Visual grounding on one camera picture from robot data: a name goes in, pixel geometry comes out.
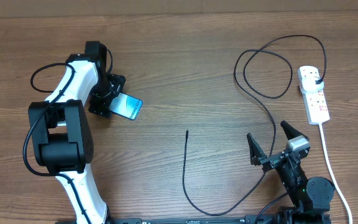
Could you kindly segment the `Samsung Galaxy smartphone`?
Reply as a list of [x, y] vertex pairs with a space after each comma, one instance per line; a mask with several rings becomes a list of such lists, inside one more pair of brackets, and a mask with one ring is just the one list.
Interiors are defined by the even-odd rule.
[[127, 119], [135, 120], [142, 105], [142, 100], [120, 93], [112, 100], [109, 110]]

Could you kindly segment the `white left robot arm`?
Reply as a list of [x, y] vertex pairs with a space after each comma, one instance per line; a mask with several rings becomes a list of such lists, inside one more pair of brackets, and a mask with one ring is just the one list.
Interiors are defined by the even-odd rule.
[[23, 161], [31, 173], [62, 184], [75, 223], [112, 223], [91, 170], [94, 144], [85, 105], [90, 113], [110, 118], [111, 103], [126, 79], [111, 72], [112, 53], [99, 41], [87, 41], [84, 53], [71, 54], [62, 66], [66, 71], [56, 89], [29, 106]]

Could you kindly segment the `cardboard wall panel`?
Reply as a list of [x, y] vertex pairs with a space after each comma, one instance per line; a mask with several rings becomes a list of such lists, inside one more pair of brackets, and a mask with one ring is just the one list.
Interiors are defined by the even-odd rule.
[[0, 18], [358, 11], [358, 0], [0, 0]]

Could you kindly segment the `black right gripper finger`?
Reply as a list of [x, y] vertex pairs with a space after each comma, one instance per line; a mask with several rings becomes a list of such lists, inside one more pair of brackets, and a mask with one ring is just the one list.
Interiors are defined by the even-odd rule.
[[267, 156], [257, 143], [257, 141], [252, 137], [251, 133], [247, 134], [247, 141], [250, 149], [250, 163], [254, 166], [260, 166], [261, 161], [266, 159]]
[[303, 133], [301, 133], [300, 131], [298, 131], [294, 127], [292, 127], [285, 120], [281, 121], [280, 125], [281, 125], [282, 129], [284, 130], [284, 133], [285, 133], [285, 135], [286, 135], [288, 140], [294, 139], [294, 138], [296, 138], [298, 136], [303, 136], [304, 138], [306, 138], [306, 135], [304, 135]]

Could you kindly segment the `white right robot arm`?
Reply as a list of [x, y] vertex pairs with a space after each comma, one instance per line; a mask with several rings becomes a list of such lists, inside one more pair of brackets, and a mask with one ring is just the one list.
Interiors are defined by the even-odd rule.
[[[334, 197], [335, 186], [325, 177], [308, 178], [301, 168], [301, 160], [310, 152], [309, 138], [286, 121], [280, 123], [288, 139], [285, 149], [267, 156], [249, 133], [250, 163], [262, 166], [264, 173], [276, 170], [286, 192], [271, 201], [256, 215], [246, 215], [246, 223], [331, 223], [327, 212]], [[288, 196], [291, 207], [281, 207], [275, 214], [265, 211], [277, 201]]]

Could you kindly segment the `white power strip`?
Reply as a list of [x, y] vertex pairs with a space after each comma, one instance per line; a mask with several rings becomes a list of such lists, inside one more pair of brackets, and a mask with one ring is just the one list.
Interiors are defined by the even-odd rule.
[[[318, 69], [313, 66], [302, 66], [298, 69], [297, 74], [299, 82], [301, 77], [320, 77]], [[314, 93], [302, 94], [302, 96], [309, 124], [319, 125], [330, 120], [323, 89]]]

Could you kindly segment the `white charger plug adapter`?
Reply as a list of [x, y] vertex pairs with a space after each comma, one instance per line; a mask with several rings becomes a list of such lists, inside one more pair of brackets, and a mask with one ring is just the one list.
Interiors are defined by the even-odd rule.
[[302, 94], [314, 93], [321, 91], [324, 88], [324, 82], [320, 77], [301, 77], [300, 91]]

